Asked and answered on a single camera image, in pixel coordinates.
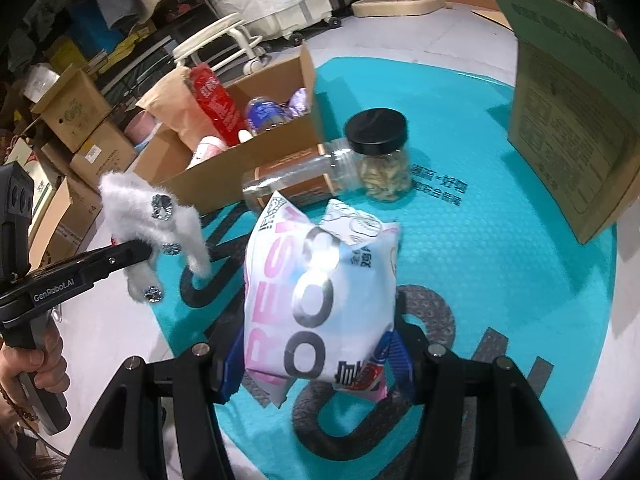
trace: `red bottle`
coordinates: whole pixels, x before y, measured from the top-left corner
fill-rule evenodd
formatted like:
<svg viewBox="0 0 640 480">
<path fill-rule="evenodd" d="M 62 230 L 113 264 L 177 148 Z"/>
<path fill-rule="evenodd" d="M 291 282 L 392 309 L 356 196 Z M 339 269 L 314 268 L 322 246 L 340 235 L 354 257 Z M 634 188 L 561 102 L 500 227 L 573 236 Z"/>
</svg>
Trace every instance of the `red bottle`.
<svg viewBox="0 0 640 480">
<path fill-rule="evenodd" d="M 220 136 L 229 147 L 239 144 L 238 131 L 247 129 L 246 123 L 220 80 L 205 63 L 192 68 L 190 77 L 196 101 Z"/>
</svg>

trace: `caster wheel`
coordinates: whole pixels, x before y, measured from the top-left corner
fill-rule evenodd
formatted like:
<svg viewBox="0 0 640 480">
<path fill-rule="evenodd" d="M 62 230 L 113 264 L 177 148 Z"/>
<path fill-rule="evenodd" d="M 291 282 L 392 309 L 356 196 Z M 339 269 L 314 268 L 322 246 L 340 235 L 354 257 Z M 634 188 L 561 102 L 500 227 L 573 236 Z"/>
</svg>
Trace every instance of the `caster wheel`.
<svg viewBox="0 0 640 480">
<path fill-rule="evenodd" d="M 244 64 L 244 66 L 242 67 L 242 73 L 244 75 L 251 75 L 251 74 L 255 74 L 256 72 L 259 72 L 260 70 L 262 70 L 262 68 L 263 66 L 260 59 L 258 58 L 252 59 L 251 61 L 247 61 Z"/>
<path fill-rule="evenodd" d="M 305 39 L 305 37 L 302 34 L 300 34 L 299 32 L 294 32 L 288 38 L 289 43 L 292 44 L 292 46 L 300 46 L 300 45 L 302 45 L 302 41 L 304 39 Z"/>
<path fill-rule="evenodd" d="M 340 18 L 332 16 L 328 20 L 326 20 L 326 24 L 329 25 L 329 28 L 339 28 L 342 26 L 342 21 L 340 20 Z"/>
</svg>

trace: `teal mat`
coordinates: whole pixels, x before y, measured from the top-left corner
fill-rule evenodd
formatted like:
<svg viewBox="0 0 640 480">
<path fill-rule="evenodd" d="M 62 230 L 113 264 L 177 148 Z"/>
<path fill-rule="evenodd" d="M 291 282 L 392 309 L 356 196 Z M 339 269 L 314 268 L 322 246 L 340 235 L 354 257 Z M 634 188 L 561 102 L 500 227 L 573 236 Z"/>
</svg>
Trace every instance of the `teal mat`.
<svg viewBox="0 0 640 480">
<path fill-rule="evenodd" d="M 510 355 L 566 434 L 606 333 L 615 231 L 586 246 L 575 241 L 507 141 L 513 88 L 431 66 L 337 58 L 318 69 L 316 94 L 329 138 L 364 108 L 405 114 L 414 189 L 391 205 L 357 194 L 347 202 L 402 224 L 398 285 L 408 294 L 413 321 L 462 357 Z M 322 208 L 308 213 L 318 220 Z M 208 282 L 184 270 L 180 256 L 161 258 L 166 297 L 154 311 L 175 354 L 242 308 L 241 264 L 254 222 L 242 204 L 206 217 L 216 269 Z M 216 413 L 268 478 L 389 480 L 403 478 L 421 408 L 409 407 L 394 388 L 375 405 L 301 380 L 278 410 L 245 378 Z"/>
</svg>

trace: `finger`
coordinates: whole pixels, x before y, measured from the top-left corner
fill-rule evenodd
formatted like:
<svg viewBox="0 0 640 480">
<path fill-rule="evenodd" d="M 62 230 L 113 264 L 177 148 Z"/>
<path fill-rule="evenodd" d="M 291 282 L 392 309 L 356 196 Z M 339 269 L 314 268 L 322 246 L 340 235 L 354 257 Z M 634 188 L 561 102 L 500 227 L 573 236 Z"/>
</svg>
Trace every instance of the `finger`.
<svg viewBox="0 0 640 480">
<path fill-rule="evenodd" d="M 71 384 L 71 379 L 69 379 L 69 376 L 67 374 L 64 374 L 58 384 L 45 389 L 52 394 L 61 394 L 62 392 L 66 392 L 68 390 L 69 384 Z"/>
<path fill-rule="evenodd" d="M 44 348 L 46 351 L 51 352 L 56 347 L 59 340 L 60 332 L 58 331 L 58 327 L 52 319 L 49 319 L 49 323 L 44 331 Z"/>
<path fill-rule="evenodd" d="M 12 378 L 21 372 L 35 372 L 44 362 L 42 350 L 27 350 L 26 348 L 3 348 L 0 374 L 4 378 Z"/>
<path fill-rule="evenodd" d="M 38 373 L 48 372 L 56 367 L 62 357 L 63 346 L 64 342 L 62 341 L 62 338 L 59 338 L 56 347 L 45 356 L 44 364 L 38 368 Z"/>
<path fill-rule="evenodd" d="M 66 359 L 61 357 L 60 361 L 53 370 L 48 372 L 40 372 L 36 374 L 33 380 L 36 388 L 45 389 L 56 386 L 65 375 L 66 372 Z"/>
</svg>

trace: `glass jar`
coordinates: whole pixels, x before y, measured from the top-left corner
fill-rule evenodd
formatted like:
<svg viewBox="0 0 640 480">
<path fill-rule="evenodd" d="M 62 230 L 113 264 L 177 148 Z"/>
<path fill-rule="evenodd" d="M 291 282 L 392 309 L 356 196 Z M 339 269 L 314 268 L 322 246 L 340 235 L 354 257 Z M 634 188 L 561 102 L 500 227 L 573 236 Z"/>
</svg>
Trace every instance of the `glass jar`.
<svg viewBox="0 0 640 480">
<path fill-rule="evenodd" d="M 349 119 L 344 132 L 367 196 L 392 202 L 411 189 L 404 115 L 389 108 L 364 110 Z"/>
<path fill-rule="evenodd" d="M 297 207 L 348 190 L 359 189 L 357 154 L 347 139 L 324 142 L 244 174 L 242 194 L 247 207 L 259 214 L 279 191 Z"/>
</svg>

